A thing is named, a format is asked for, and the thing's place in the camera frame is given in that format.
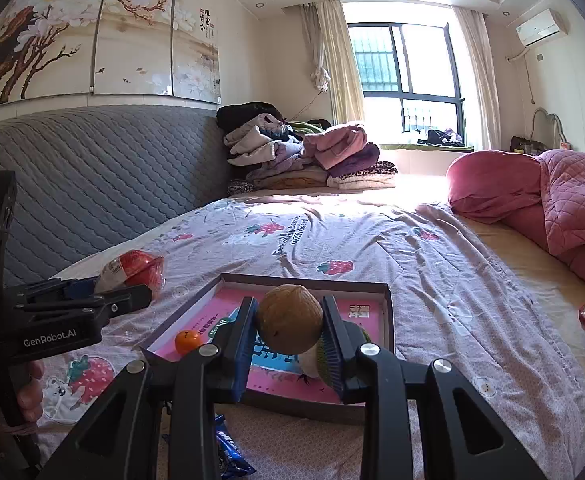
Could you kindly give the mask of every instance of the strawberry print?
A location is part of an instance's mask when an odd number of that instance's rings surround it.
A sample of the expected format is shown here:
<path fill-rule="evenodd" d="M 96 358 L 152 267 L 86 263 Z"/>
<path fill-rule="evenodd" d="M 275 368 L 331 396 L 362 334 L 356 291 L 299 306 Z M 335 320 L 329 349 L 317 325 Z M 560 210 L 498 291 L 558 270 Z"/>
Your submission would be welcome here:
<path fill-rule="evenodd" d="M 270 222 L 269 224 L 255 224 L 255 225 L 251 225 L 249 227 L 246 228 L 246 230 L 250 233 L 250 234 L 259 234 L 259 233 L 263 233 L 264 236 L 268 236 L 271 235 L 277 231 L 282 231 L 284 228 L 284 226 L 279 225 L 279 224 L 275 224 L 274 222 Z"/>
<path fill-rule="evenodd" d="M 178 242 L 180 240 L 189 240 L 190 238 L 192 238 L 194 235 L 191 235 L 190 233 L 183 233 L 181 235 L 177 235 L 173 238 L 173 242 Z"/>
<path fill-rule="evenodd" d="M 74 394 L 84 387 L 79 399 L 81 404 L 89 404 L 114 380 L 112 365 L 101 357 L 83 355 L 79 361 L 73 361 L 68 370 L 68 385 Z"/>
<path fill-rule="evenodd" d="M 317 272 L 323 272 L 329 276 L 334 276 L 335 274 L 350 272 L 352 269 L 354 269 L 354 263 L 351 261 L 342 262 L 339 260 L 330 260 L 328 262 L 323 262 L 318 266 Z"/>
<path fill-rule="evenodd" d="M 428 231 L 428 229 L 423 229 L 421 227 L 414 227 L 413 228 L 413 233 L 415 235 L 417 235 L 419 238 L 421 238 L 421 240 L 438 240 L 439 237 Z"/>

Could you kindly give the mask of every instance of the box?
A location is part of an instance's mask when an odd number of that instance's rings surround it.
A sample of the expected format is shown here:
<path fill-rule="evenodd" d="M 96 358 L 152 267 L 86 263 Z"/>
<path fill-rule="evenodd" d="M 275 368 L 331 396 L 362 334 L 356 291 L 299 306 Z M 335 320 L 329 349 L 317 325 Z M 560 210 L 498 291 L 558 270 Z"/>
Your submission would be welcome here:
<path fill-rule="evenodd" d="M 178 332 L 197 330 L 209 341 L 219 326 L 234 320 L 244 297 L 253 296 L 260 301 L 271 288 L 285 284 L 303 285 L 317 300 L 326 295 L 334 296 L 344 319 L 360 325 L 374 343 L 394 353 L 392 302 L 385 283 L 248 274 L 221 274 L 166 319 L 141 348 L 151 364 L 155 355 L 178 361 L 180 356 L 174 347 Z M 341 404 L 336 393 L 323 381 L 303 375 L 297 356 L 272 351 L 258 335 L 248 388 L 241 402 L 285 415 L 341 424 L 362 424 L 365 418 L 363 405 Z"/>

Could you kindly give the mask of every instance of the red and white package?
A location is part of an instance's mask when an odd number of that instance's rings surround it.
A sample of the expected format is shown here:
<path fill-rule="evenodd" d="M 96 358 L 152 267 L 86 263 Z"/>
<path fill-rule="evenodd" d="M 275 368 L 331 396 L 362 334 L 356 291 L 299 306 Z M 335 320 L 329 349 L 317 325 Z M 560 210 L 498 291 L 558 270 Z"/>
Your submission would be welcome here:
<path fill-rule="evenodd" d="M 132 250 L 108 262 L 101 271 L 95 292 L 107 292 L 122 286 L 147 285 L 156 298 L 165 283 L 164 258 Z"/>

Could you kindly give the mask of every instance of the air conditioner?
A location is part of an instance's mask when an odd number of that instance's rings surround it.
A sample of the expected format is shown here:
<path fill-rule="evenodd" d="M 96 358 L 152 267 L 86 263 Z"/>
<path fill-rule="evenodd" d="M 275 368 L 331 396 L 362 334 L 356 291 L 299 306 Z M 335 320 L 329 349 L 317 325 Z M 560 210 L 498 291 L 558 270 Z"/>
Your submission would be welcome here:
<path fill-rule="evenodd" d="M 538 46 L 541 41 L 566 36 L 561 16 L 552 9 L 538 13 L 517 27 L 519 39 L 525 46 Z"/>

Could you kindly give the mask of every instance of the floral wall art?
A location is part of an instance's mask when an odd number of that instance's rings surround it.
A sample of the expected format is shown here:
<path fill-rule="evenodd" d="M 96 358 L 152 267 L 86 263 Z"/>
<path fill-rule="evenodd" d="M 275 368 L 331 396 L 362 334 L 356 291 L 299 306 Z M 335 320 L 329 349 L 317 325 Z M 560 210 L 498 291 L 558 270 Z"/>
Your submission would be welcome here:
<path fill-rule="evenodd" d="M 195 0 L 12 0 L 0 104 L 91 91 L 217 103 L 215 21 Z"/>

